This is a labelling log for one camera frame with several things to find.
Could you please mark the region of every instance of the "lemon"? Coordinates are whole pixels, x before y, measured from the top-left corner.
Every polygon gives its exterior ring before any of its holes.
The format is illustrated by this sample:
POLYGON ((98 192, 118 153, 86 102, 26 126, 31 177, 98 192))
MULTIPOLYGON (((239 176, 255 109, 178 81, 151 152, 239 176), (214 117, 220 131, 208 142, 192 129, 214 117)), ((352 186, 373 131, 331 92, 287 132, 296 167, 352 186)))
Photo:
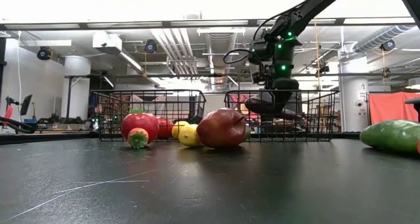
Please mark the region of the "lemon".
POLYGON ((197 134, 198 125, 185 125, 179 132, 179 142, 185 146, 200 146, 200 138, 197 134))
POLYGON ((179 132, 185 125, 189 125, 189 123, 184 121, 175 123, 175 125, 172 127, 172 137, 178 139, 179 132))

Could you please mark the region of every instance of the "pillar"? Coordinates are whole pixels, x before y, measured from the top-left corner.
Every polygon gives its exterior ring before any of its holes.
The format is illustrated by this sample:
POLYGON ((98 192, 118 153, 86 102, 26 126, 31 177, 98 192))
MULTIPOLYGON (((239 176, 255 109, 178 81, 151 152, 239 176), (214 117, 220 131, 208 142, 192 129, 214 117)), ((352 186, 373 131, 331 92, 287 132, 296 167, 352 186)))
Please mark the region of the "pillar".
MULTIPOLYGON (((341 59, 340 73, 368 73, 368 60, 361 55, 351 60, 341 59)), ((362 131, 369 125, 368 93, 369 82, 366 76, 339 77, 341 131, 362 131)))
MULTIPOLYGON (((85 76, 91 73, 91 61, 82 56, 67 56, 64 62, 65 76, 85 76)), ((67 99, 69 79, 64 79, 63 97, 61 104, 61 117, 65 118, 67 114, 67 99)), ((73 78, 72 92, 70 95, 70 113, 69 118, 80 116, 81 119, 87 119, 87 109, 89 106, 89 84, 90 79, 82 78, 77 83, 77 78, 73 78)))

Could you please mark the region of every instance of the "wire basket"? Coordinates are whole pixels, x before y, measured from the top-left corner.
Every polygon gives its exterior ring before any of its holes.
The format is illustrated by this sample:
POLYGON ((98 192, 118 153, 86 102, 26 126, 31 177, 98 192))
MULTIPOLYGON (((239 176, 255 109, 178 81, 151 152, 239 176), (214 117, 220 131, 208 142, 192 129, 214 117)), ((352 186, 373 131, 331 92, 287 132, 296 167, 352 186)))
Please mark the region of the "wire basket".
POLYGON ((201 91, 190 89, 96 90, 91 95, 94 97, 91 117, 100 141, 123 141, 121 124, 131 110, 152 113, 173 123, 199 123, 206 102, 201 91))
POLYGON ((335 112, 337 93, 319 90, 237 90, 228 91, 224 102, 226 107, 245 116, 251 133, 249 142, 330 141, 339 116, 335 112), (274 102, 279 93, 289 93, 291 96, 289 100, 274 102), (280 108, 283 110, 275 114, 256 114, 245 106, 248 99, 264 100, 272 106, 282 104, 280 108))

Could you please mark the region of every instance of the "ceiling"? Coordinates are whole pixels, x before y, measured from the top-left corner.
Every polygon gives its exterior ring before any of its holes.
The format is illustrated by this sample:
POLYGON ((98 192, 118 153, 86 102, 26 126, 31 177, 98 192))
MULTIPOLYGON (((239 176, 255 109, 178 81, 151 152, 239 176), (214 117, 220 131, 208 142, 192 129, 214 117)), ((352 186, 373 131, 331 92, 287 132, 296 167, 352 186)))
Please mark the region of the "ceiling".
MULTIPOLYGON (((318 35, 318 42, 322 48, 319 50, 319 55, 326 53, 329 48, 336 47, 337 44, 341 44, 343 37, 345 45, 351 47, 357 41, 361 41, 369 34, 376 30, 383 28, 384 26, 322 26, 314 27, 309 26, 299 36, 299 41, 303 44, 297 49, 312 49, 304 53, 295 54, 295 68, 294 73, 302 72, 305 73, 305 69, 311 69, 316 67, 315 64, 311 65, 311 61, 316 59, 316 35, 318 35)), ((208 44, 206 44, 205 34, 198 34, 197 28, 186 29, 188 38, 190 40, 193 54, 196 58, 200 59, 202 64, 199 68, 200 73, 210 72, 208 56, 203 53, 208 53, 208 44)), ((237 34, 236 46, 247 47, 252 41, 252 36, 256 28, 245 28, 245 33, 237 34)), ((92 62, 92 70, 106 70, 111 75, 127 74, 127 63, 114 55, 101 54, 100 51, 94 49, 93 45, 93 34, 95 30, 61 30, 61 31, 30 31, 22 33, 22 40, 71 40, 71 46, 63 47, 51 47, 51 49, 58 53, 60 56, 86 56, 89 57, 92 62)), ((123 48, 134 56, 138 62, 166 62, 167 55, 164 53, 162 47, 158 47, 156 53, 152 55, 144 55, 144 43, 147 39, 155 39, 151 30, 107 30, 109 34, 117 34, 123 40, 123 48)), ((409 67, 406 67, 406 63, 415 59, 418 59, 420 52, 416 51, 403 51, 405 49, 420 49, 420 34, 417 28, 410 30, 395 39, 397 49, 387 53, 384 56, 376 51, 369 51, 367 53, 368 67, 370 72, 382 70, 383 67, 389 67, 391 72, 416 72, 420 70, 420 64, 416 69, 416 61, 410 62, 409 67)), ((27 47, 27 49, 37 52, 39 47, 27 47)), ((329 61, 338 61, 337 57, 332 57, 329 61)), ((245 61, 233 64, 230 67, 237 68, 231 70, 230 73, 241 73, 245 67, 245 61)), ((153 73, 166 73, 166 65, 148 65, 146 71, 153 73)), ((406 80, 410 78, 404 77, 393 77, 392 81, 395 84, 403 85, 406 80)), ((250 81, 249 78, 241 79, 244 81, 250 81)), ((381 81, 381 77, 372 77, 372 81, 381 81)))

